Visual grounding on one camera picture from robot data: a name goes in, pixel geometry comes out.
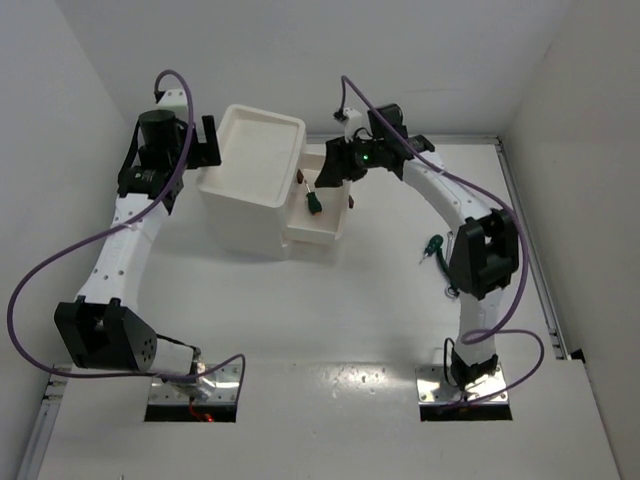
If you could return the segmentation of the white drawer cabinet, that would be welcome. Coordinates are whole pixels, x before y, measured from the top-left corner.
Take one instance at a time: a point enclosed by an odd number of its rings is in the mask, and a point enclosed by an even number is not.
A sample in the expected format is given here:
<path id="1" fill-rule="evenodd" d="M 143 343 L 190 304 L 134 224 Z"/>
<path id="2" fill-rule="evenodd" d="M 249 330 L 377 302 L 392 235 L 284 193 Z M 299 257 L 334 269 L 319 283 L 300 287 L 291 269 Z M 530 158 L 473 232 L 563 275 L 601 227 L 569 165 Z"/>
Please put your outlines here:
<path id="1" fill-rule="evenodd" d="M 201 169 L 196 181 L 211 235 L 229 251 L 285 260 L 287 203 L 306 145 L 304 121 L 234 104 L 217 138 L 221 164 Z"/>

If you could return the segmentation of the green small screwdriver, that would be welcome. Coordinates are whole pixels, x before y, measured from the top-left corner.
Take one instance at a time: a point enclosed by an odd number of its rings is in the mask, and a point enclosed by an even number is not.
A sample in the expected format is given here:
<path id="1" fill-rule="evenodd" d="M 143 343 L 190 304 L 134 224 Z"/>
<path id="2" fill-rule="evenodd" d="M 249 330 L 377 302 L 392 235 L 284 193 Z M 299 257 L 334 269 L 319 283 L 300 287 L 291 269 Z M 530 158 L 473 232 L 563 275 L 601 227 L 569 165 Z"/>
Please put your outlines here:
<path id="1" fill-rule="evenodd" d="M 444 239 L 441 235 L 436 234 L 434 236 L 432 236 L 426 243 L 422 254 L 421 254 L 421 258 L 419 263 L 424 262 L 427 258 L 432 257 L 433 255 L 435 255 L 438 251 L 441 250 L 442 245 L 443 245 Z"/>

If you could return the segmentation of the green handled cutters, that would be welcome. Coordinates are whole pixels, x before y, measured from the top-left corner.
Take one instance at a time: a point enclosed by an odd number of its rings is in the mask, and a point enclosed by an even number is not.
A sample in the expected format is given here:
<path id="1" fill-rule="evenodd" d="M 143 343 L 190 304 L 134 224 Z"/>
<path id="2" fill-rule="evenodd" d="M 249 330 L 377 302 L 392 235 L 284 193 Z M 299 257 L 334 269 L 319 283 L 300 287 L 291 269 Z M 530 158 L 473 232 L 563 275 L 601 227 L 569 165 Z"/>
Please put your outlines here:
<path id="1" fill-rule="evenodd" d="M 450 299 L 457 299 L 460 295 L 460 291 L 459 289 L 454 285 L 453 281 L 451 280 L 450 274 L 449 274 L 449 269 L 448 269 L 448 264 L 446 263 L 445 257 L 444 257 L 444 253 L 442 251 L 441 248 L 439 248 L 436 253 L 436 260 L 437 260 L 437 264 L 438 267 L 441 271 L 441 273 L 443 274 L 447 286 L 445 288 L 445 295 L 450 298 Z"/>

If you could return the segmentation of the silver wrench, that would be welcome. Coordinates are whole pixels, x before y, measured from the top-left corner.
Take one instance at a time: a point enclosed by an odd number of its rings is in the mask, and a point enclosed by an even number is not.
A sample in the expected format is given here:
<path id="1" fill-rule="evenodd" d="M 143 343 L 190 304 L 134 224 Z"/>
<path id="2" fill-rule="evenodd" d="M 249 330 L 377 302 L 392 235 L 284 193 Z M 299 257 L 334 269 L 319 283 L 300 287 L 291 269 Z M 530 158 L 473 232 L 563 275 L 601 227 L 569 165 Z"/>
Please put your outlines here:
<path id="1" fill-rule="evenodd" d="M 453 251 L 455 235 L 452 232 L 449 232 L 449 235 L 447 238 L 448 238 L 448 243 L 447 243 L 446 255 L 447 257 L 450 257 Z"/>

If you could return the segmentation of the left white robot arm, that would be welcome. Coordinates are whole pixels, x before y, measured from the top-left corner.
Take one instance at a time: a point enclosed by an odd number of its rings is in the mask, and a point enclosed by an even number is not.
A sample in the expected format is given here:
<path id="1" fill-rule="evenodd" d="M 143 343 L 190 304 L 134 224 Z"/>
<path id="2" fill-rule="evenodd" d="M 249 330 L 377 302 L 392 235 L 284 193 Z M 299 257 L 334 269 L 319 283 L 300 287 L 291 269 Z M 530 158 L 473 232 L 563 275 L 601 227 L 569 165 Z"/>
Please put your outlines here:
<path id="1" fill-rule="evenodd" d="M 152 110 L 139 115 L 117 177 L 112 233 L 72 302 L 61 302 L 54 322 L 76 367 L 110 373 L 156 374 L 183 395 L 204 402 L 214 375 L 199 348 L 160 335 L 137 313 L 138 293 L 152 245 L 171 215 L 189 169 L 221 162 L 215 121 L 203 117 L 205 139 L 189 134 L 184 90 L 157 91 Z"/>

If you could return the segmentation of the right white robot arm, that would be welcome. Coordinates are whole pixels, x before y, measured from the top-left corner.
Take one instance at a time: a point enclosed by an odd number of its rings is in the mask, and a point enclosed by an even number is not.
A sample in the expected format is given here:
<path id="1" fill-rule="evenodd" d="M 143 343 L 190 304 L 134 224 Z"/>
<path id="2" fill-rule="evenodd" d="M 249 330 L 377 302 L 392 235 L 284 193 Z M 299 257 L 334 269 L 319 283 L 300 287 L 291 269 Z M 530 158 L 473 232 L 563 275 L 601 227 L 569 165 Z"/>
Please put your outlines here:
<path id="1" fill-rule="evenodd" d="M 503 209 L 491 209 L 467 188 L 446 177 L 435 146 L 424 136 L 411 136 L 403 112 L 389 104 L 361 114 L 341 108 L 334 114 L 342 136 L 326 142 L 318 188 L 337 188 L 383 168 L 415 189 L 444 219 L 455 235 L 446 272 L 459 291 L 458 336 L 447 374 L 464 389 L 495 372 L 498 355 L 492 339 L 479 335 L 498 323 L 504 290 L 519 268 L 518 235 Z"/>

